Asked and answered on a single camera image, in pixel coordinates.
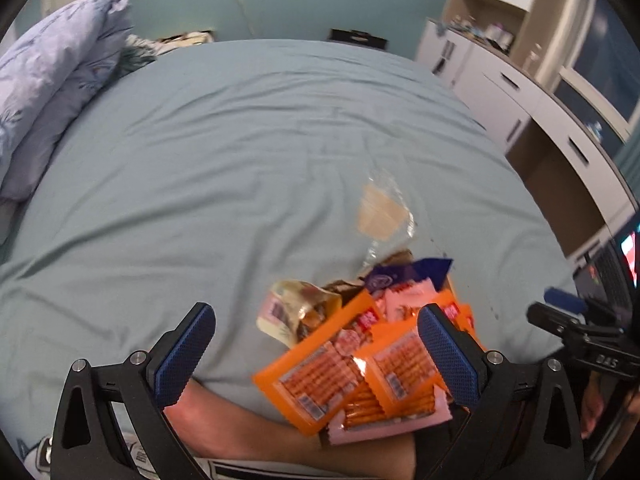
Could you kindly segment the orange spicy stick packet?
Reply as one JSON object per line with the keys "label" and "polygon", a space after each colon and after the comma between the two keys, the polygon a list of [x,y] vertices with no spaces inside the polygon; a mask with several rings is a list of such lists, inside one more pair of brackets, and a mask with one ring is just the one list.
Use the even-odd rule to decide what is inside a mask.
{"label": "orange spicy stick packet", "polygon": [[372,342],[356,351],[354,360],[386,415],[399,415],[433,394],[435,387],[446,388],[419,336],[415,316],[375,325],[372,332]]}
{"label": "orange spicy stick packet", "polygon": [[480,348],[485,350],[480,338],[477,337],[473,311],[468,304],[459,302],[451,290],[439,292],[434,298],[434,303],[440,307],[457,330],[468,333]]}
{"label": "orange spicy stick packet", "polygon": [[363,290],[318,330],[253,377],[255,386],[303,436],[325,427],[357,392],[363,371],[356,353],[383,321]]}

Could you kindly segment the blue white snack bag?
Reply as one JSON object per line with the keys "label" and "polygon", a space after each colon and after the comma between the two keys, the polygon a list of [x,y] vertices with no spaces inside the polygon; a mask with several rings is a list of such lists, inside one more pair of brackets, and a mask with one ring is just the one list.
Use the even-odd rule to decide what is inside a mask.
{"label": "blue white snack bag", "polygon": [[364,278],[364,288],[373,295],[395,285],[430,278],[436,290],[440,292],[453,262],[450,258],[423,258],[407,264],[375,266]]}

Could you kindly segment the yellow chicken snack packet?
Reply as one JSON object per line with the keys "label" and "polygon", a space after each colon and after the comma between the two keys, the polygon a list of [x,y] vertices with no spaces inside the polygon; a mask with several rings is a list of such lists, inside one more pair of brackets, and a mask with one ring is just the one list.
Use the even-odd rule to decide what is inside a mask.
{"label": "yellow chicken snack packet", "polygon": [[293,348],[343,307],[335,292],[304,281],[273,284],[260,307],[256,326],[267,336]]}

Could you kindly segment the laptop computer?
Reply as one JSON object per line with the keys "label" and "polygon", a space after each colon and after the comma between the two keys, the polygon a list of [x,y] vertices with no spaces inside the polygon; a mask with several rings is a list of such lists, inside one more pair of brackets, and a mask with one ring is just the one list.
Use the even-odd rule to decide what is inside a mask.
{"label": "laptop computer", "polygon": [[639,304],[639,215],[635,214],[574,274],[578,296],[603,321],[628,330]]}

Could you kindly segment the person's bare leg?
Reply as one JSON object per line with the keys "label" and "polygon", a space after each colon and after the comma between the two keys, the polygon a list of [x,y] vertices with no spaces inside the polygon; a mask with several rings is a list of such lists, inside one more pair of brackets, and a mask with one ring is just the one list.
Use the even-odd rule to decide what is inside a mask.
{"label": "person's bare leg", "polygon": [[194,380],[164,415],[180,440],[201,457],[296,464],[352,477],[412,479],[416,473],[411,434],[324,446],[319,437],[305,437],[247,411]]}

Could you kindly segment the clear torn plastic wrapper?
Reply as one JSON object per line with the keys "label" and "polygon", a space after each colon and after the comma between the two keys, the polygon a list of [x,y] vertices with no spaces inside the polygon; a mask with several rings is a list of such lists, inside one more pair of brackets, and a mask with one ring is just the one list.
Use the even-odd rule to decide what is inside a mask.
{"label": "clear torn plastic wrapper", "polygon": [[356,229],[367,240],[364,268],[404,252],[416,237],[416,219],[396,179],[385,169],[376,168],[368,174],[360,196]]}

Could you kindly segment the white cabinet desk unit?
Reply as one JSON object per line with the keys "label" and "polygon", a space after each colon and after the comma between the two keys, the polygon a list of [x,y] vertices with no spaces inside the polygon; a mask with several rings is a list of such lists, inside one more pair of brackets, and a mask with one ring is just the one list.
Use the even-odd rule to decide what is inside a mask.
{"label": "white cabinet desk unit", "polygon": [[639,52],[611,0],[446,0],[416,60],[471,111],[580,266],[638,211],[615,159]]}

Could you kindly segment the light blue bed sheet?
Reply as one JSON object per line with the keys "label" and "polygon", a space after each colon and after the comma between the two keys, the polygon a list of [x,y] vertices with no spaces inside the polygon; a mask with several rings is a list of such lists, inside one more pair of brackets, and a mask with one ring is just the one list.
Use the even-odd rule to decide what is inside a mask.
{"label": "light blue bed sheet", "polygon": [[66,132],[6,243],[1,428],[17,454],[53,428],[72,363],[122,362],[194,304],[216,312],[196,377],[270,419],[253,375],[282,346],[256,325],[269,287],[352,278],[363,185],[384,170],[445,255],[480,341],[517,363],[560,342],[527,322],[570,266],[469,109],[400,56],[329,42],[231,41],[162,56]]}

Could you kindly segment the black chair back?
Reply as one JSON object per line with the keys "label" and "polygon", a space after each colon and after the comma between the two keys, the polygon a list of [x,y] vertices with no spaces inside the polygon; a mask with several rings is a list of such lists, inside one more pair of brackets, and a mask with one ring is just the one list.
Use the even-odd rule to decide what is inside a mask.
{"label": "black chair back", "polygon": [[380,51],[386,51],[388,45],[388,40],[385,38],[373,36],[368,32],[360,32],[360,30],[353,29],[346,30],[332,28],[329,32],[328,40]]}

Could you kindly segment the lavender floral duvet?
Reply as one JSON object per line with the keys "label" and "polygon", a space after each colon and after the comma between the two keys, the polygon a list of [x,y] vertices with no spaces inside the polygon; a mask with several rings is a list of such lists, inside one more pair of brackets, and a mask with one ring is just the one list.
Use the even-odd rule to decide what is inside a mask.
{"label": "lavender floral duvet", "polygon": [[130,0],[75,0],[2,55],[2,240],[66,128],[112,76],[131,27]]}

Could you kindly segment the green patterned cloth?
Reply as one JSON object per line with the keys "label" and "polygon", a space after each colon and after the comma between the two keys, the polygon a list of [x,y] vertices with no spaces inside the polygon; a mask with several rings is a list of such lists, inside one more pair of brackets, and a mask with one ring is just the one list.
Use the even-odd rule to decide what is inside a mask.
{"label": "green patterned cloth", "polygon": [[172,47],[163,42],[129,35],[120,51],[114,75],[116,78],[122,78],[136,72],[171,50]]}

